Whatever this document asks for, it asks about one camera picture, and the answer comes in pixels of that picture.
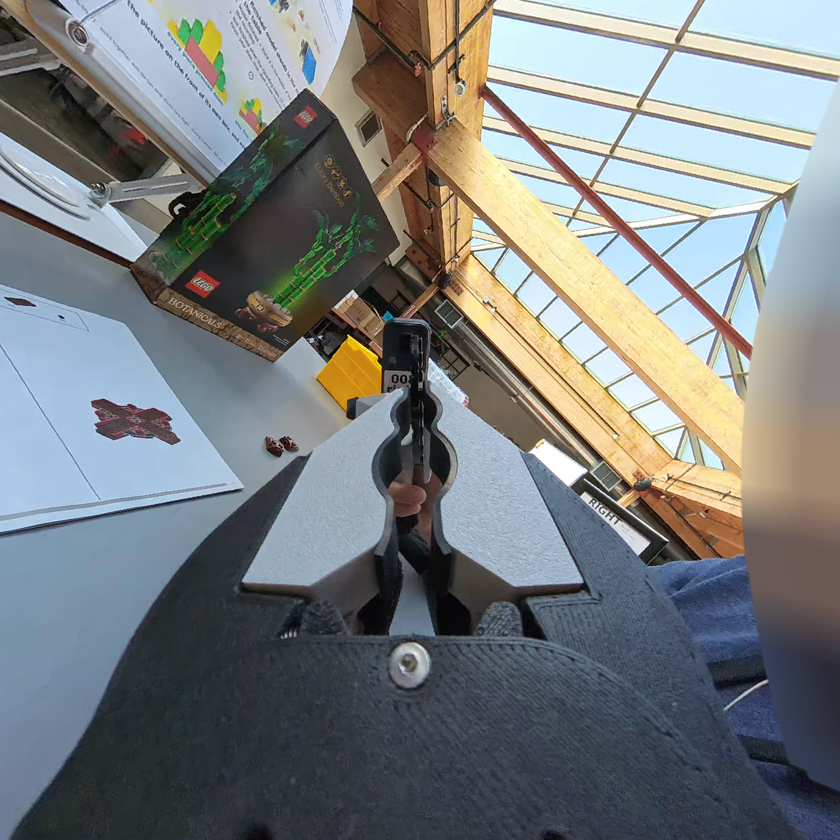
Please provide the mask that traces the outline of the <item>black framed white sign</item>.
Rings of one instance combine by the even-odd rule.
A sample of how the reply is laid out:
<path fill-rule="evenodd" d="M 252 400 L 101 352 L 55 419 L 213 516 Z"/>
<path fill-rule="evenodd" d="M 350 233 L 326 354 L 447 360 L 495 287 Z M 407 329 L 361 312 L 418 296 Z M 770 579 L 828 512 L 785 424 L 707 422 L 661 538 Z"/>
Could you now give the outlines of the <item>black framed white sign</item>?
<path fill-rule="evenodd" d="M 622 507 L 601 488 L 590 471 L 548 441 L 538 441 L 528 454 L 533 455 L 558 480 L 571 488 L 646 564 L 652 564 L 668 547 L 669 541 L 665 536 Z"/>

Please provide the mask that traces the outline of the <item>person's navy shirt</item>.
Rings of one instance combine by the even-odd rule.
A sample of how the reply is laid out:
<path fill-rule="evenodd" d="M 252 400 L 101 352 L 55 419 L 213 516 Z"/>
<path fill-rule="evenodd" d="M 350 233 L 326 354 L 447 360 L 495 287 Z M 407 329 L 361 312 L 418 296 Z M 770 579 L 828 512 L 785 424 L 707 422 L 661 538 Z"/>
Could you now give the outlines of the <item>person's navy shirt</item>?
<path fill-rule="evenodd" d="M 790 761 L 742 555 L 652 568 L 706 660 L 730 729 L 801 838 L 839 838 L 839 793 Z"/>

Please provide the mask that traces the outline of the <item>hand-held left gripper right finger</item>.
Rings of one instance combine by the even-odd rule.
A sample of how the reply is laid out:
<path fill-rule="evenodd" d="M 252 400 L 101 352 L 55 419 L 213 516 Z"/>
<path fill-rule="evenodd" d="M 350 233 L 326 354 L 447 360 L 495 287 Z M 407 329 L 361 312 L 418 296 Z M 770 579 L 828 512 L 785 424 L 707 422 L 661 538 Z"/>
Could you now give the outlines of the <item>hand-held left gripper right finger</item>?
<path fill-rule="evenodd" d="M 470 618 L 585 582 L 523 452 L 445 392 L 428 392 L 434 585 Z"/>

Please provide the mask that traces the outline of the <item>white instruction booklet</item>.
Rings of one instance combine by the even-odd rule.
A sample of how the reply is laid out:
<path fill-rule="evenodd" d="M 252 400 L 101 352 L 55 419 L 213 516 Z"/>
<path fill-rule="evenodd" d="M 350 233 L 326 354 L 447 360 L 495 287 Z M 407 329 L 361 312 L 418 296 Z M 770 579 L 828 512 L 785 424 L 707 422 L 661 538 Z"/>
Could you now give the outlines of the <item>white instruction booklet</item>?
<path fill-rule="evenodd" d="M 126 325 L 2 286 L 2 534 L 243 488 Z"/>

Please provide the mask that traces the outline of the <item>person's right hand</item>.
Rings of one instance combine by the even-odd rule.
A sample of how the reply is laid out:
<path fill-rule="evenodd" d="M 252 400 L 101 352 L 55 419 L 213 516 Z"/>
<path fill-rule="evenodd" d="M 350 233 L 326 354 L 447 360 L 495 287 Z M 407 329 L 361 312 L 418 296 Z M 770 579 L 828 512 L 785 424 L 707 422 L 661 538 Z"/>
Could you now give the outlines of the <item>person's right hand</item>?
<path fill-rule="evenodd" d="M 416 484 L 395 480 L 389 486 L 394 502 L 396 531 L 399 537 L 415 535 L 429 548 L 433 541 L 434 510 L 442 488 L 432 475 L 428 482 Z"/>

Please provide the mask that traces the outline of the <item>red steel pipe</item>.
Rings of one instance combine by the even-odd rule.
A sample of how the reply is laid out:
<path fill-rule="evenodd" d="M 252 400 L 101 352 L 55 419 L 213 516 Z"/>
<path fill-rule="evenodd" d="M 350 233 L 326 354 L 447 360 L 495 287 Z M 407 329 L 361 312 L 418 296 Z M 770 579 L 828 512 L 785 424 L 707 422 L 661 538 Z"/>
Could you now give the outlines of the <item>red steel pipe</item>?
<path fill-rule="evenodd" d="M 534 151 L 541 156 L 549 166 L 572 186 L 586 202 L 591 204 L 596 212 L 604 217 L 607 223 L 632 246 L 636 252 L 650 263 L 651 266 L 667 279 L 679 294 L 687 299 L 709 323 L 716 328 L 722 337 L 729 341 L 735 350 L 741 352 L 747 360 L 752 358 L 753 346 L 741 333 L 736 330 L 711 304 L 699 294 L 659 253 L 657 253 L 637 231 L 630 227 L 608 204 L 602 200 L 589 184 L 578 176 L 537 133 L 531 129 L 510 107 L 491 90 L 486 83 L 479 88 L 480 96 L 513 128 L 515 134 L 525 140 Z"/>

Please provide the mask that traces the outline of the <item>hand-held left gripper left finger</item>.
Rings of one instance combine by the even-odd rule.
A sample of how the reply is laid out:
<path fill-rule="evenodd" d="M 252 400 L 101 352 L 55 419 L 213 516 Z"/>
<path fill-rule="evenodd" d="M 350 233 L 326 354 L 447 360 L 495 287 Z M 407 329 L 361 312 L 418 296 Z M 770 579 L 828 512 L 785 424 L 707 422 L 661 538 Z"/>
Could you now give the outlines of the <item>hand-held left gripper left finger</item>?
<path fill-rule="evenodd" d="M 403 587 L 389 491 L 403 472 L 403 389 L 378 395 L 304 458 L 244 590 L 328 601 L 388 631 Z"/>

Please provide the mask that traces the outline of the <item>wooden ceiling beam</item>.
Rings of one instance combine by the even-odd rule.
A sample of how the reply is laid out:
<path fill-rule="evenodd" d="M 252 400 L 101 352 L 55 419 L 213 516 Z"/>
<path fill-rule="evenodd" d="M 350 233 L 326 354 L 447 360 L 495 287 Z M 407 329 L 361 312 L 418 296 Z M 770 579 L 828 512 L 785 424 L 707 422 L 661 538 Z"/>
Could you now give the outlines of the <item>wooden ceiling beam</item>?
<path fill-rule="evenodd" d="M 415 247 L 456 273 L 449 298 L 627 484 L 652 478 L 643 501 L 688 548 L 740 553 L 743 401 L 482 145 L 491 8 L 353 2 L 365 55 L 353 87 L 392 145 L 414 142 L 440 192 L 434 231 L 410 228 Z M 583 362 L 550 349 L 549 330 L 470 254 L 473 217 L 720 457 L 723 470 L 667 459 L 654 433 Z"/>

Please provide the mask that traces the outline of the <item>clear stand instruction sheet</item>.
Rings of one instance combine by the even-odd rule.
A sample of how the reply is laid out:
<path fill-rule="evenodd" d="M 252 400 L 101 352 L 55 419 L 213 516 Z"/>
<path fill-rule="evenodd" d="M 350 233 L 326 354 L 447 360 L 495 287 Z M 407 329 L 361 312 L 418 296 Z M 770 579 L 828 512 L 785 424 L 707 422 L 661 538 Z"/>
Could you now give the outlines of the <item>clear stand instruction sheet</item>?
<path fill-rule="evenodd" d="M 10 1 L 22 26 L 181 168 L 212 181 L 302 91 L 351 1 Z"/>

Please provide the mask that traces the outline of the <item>white stand base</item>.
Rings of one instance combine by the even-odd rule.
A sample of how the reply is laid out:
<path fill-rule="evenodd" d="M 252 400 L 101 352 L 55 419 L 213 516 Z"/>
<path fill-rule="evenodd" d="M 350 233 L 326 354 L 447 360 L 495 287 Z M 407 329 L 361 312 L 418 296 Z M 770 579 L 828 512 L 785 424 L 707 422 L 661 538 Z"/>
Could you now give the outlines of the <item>white stand base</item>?
<path fill-rule="evenodd" d="M 129 262 L 146 249 L 117 210 L 91 200 L 88 185 L 5 134 L 1 136 L 1 199 Z"/>

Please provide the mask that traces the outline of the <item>dark bamboo building set box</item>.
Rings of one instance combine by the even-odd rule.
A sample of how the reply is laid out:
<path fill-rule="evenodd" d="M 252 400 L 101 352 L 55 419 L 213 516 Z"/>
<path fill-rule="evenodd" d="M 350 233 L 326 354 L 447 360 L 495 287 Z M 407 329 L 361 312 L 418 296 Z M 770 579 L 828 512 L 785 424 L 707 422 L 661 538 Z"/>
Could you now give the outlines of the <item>dark bamboo building set box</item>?
<path fill-rule="evenodd" d="M 398 244 L 340 121 L 305 89 L 129 271 L 157 307 L 274 363 Z"/>

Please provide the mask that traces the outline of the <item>yellow plastic bin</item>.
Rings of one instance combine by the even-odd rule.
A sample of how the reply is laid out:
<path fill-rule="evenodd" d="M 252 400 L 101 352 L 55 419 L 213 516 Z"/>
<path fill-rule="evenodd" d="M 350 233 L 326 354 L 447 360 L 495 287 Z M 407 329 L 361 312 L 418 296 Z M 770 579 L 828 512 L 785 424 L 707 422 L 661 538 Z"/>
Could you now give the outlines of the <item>yellow plastic bin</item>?
<path fill-rule="evenodd" d="M 347 337 L 317 375 L 317 382 L 345 411 L 353 398 L 382 391 L 379 357 L 353 337 Z"/>

